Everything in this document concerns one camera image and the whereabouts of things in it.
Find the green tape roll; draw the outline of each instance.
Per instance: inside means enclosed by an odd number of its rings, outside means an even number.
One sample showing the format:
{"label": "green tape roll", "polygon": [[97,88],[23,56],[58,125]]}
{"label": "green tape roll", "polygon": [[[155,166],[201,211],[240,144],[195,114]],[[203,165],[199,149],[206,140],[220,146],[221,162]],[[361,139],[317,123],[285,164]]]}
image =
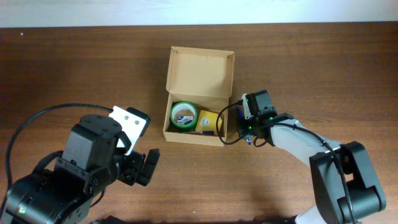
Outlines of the green tape roll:
{"label": "green tape roll", "polygon": [[[181,124],[177,124],[174,121],[174,116],[181,110],[190,110],[194,114],[195,118],[193,119],[193,121],[191,123],[186,124],[186,125],[181,125]],[[198,122],[198,111],[191,103],[179,102],[172,107],[172,109],[170,111],[170,120],[172,121],[174,126],[177,127],[177,129],[179,131],[191,131]]]}

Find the open box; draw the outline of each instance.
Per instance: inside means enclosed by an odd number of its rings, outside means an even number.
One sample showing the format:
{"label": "open box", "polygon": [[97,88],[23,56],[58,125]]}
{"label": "open box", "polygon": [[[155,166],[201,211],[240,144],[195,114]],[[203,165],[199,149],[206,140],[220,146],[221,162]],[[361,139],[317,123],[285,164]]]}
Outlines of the open box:
{"label": "open box", "polygon": [[[224,146],[218,136],[179,133],[173,129],[170,110],[187,101],[199,110],[219,113],[232,94],[234,52],[226,50],[172,47],[166,89],[169,92],[163,134],[166,141]],[[226,140],[228,110],[222,115],[220,136]]]}

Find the green light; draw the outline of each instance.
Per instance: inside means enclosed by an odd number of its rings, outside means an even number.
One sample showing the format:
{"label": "green light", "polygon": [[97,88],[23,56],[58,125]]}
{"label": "green light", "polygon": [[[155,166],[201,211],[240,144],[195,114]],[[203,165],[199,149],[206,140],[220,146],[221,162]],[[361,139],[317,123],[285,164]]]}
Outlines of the green light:
{"label": "green light", "polygon": [[21,213],[21,214],[25,214],[25,212],[26,212],[26,210],[24,209],[24,208],[19,208],[19,213]]}

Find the yellow package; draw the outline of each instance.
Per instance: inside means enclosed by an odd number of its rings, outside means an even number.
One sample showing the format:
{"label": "yellow package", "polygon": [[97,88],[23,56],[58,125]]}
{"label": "yellow package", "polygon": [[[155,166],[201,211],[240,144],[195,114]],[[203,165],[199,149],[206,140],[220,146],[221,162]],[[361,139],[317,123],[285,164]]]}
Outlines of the yellow package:
{"label": "yellow package", "polygon": [[[216,130],[216,121],[217,121],[217,113],[209,112],[209,111],[200,111],[198,123],[195,131],[214,131],[214,135],[217,135]],[[218,130],[221,129],[221,125],[223,120],[220,118],[218,120]]]}

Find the brown table surface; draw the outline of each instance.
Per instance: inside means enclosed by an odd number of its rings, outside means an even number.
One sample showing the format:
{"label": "brown table surface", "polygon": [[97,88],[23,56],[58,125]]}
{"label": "brown table surface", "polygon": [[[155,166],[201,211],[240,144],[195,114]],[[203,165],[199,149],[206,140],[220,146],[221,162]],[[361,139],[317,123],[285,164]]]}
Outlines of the brown table surface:
{"label": "brown table surface", "polygon": [[[281,149],[244,141],[228,147],[165,142],[173,45],[235,51],[230,102],[266,89],[278,112],[330,139],[364,144],[387,208],[363,221],[398,223],[396,22],[1,29],[1,164],[12,132],[38,110],[71,102],[133,106],[152,118],[134,149],[161,151],[152,182],[115,182],[83,223],[108,215],[125,221],[236,222],[291,217],[310,208],[310,170]],[[11,157],[14,180],[48,153],[63,150],[70,129],[87,113],[105,114],[62,109],[23,130]],[[233,119],[229,126],[233,130]],[[0,180],[4,195],[4,165]]]}

